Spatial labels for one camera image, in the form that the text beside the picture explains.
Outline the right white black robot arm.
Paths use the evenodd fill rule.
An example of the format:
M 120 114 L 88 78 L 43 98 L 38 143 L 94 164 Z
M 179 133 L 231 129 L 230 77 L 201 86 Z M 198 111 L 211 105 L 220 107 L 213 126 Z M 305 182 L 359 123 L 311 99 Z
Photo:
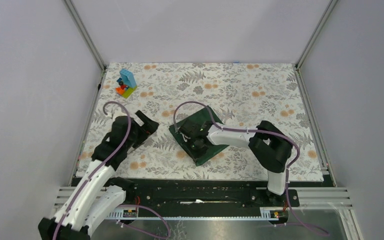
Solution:
M 179 144 L 200 166 L 218 154 L 221 147 L 249 149 L 267 170 L 267 201 L 273 206 L 286 199 L 286 165 L 293 144 L 273 124 L 263 120 L 257 127 L 234 128 L 218 122 L 185 120 L 174 132 Z

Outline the dark green cloth napkin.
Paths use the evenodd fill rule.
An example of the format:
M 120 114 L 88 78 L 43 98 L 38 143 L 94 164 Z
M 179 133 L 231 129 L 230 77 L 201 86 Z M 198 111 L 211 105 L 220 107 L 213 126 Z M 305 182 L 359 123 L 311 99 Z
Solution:
M 168 128 L 175 141 L 191 157 L 197 167 L 203 165 L 227 147 L 226 145 L 214 145 L 205 136 L 213 124 L 212 119 L 216 123 L 222 124 L 222 121 L 211 107 L 204 107 L 177 122 L 177 127 L 172 124 Z

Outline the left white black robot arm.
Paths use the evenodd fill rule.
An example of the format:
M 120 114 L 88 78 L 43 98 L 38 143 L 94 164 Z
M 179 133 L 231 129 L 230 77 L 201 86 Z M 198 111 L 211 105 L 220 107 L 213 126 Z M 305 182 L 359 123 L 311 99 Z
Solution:
M 159 127 L 159 123 L 140 110 L 135 115 L 143 124 L 126 115 L 114 119 L 68 200 L 52 218 L 44 217 L 38 224 L 43 240 L 89 240 L 117 206 L 128 206 L 137 199 L 132 181 L 121 177 L 111 179 L 128 151 L 138 148 Z

